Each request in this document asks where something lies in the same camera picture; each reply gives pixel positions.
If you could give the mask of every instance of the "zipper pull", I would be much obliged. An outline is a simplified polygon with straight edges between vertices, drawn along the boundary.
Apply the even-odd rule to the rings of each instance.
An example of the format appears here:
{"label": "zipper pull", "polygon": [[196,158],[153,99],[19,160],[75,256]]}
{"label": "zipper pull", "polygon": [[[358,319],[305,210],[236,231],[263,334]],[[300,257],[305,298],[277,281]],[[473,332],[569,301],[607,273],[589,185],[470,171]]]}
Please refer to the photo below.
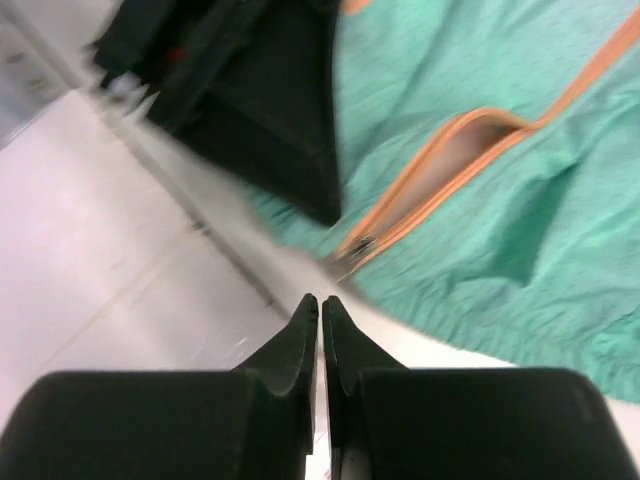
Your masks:
{"label": "zipper pull", "polygon": [[340,256],[330,255],[323,263],[329,274],[338,282],[351,275],[358,264],[376,247],[376,239],[372,236],[357,238]]}

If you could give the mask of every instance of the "green fabric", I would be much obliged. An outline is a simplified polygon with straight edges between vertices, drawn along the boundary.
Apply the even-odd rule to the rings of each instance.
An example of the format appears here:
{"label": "green fabric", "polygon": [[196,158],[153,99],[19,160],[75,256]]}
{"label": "green fabric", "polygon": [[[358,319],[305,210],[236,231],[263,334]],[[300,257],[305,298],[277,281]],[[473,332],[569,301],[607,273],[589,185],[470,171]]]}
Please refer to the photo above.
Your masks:
{"label": "green fabric", "polygon": [[[277,240],[330,253],[434,131],[484,105],[535,119],[633,0],[373,0],[341,18],[345,214],[325,229],[261,192]],[[582,371],[640,402],[640,46],[354,275],[388,314],[455,346]]]}

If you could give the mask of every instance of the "zipper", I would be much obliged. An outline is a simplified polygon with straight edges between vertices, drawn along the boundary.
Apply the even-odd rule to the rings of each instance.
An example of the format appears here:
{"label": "zipper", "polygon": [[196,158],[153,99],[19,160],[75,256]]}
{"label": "zipper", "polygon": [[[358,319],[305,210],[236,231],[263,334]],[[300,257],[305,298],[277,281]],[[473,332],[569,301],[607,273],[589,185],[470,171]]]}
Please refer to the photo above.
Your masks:
{"label": "zipper", "polygon": [[[449,120],[414,156],[380,200],[329,256],[329,269],[334,278],[340,281],[348,277],[400,241],[496,158],[547,126],[616,62],[636,42],[638,37],[640,37],[640,7],[609,38],[556,102],[537,120],[527,121],[495,107],[478,108]],[[376,231],[377,227],[384,225],[385,219],[402,201],[403,195],[410,190],[414,179],[419,177],[421,173],[424,174],[452,139],[456,135],[462,134],[465,129],[470,128],[473,122],[477,122],[481,126],[501,127],[506,129],[506,133],[475,159],[469,161],[449,181],[445,181],[426,201],[411,208],[406,215],[403,215],[389,228]]]}
{"label": "zipper", "polygon": [[355,239],[340,256],[330,256],[327,270],[337,281],[347,278],[355,268],[377,248],[377,239],[365,236]]}

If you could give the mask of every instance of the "black bag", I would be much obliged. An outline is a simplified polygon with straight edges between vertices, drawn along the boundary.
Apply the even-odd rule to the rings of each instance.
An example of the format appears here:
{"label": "black bag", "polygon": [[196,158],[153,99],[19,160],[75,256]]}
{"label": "black bag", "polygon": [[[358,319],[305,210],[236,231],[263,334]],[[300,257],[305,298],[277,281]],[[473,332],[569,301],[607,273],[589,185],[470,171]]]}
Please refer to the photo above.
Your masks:
{"label": "black bag", "polygon": [[332,95],[338,0],[125,0],[95,42],[109,88],[158,93],[147,118],[325,225],[340,218]]}

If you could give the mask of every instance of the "wrinkled fabric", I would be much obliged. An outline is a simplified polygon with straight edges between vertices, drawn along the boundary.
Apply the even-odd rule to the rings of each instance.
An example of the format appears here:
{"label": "wrinkled fabric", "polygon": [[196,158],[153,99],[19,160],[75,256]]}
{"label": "wrinkled fabric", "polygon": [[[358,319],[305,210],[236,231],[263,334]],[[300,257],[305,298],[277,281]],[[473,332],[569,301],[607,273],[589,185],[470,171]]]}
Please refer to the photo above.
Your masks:
{"label": "wrinkled fabric", "polygon": [[[283,245],[329,254],[451,117],[540,116],[632,0],[373,0],[336,45],[345,213],[331,229],[263,192]],[[457,347],[569,367],[640,402],[640,46],[353,277],[375,305]]]}

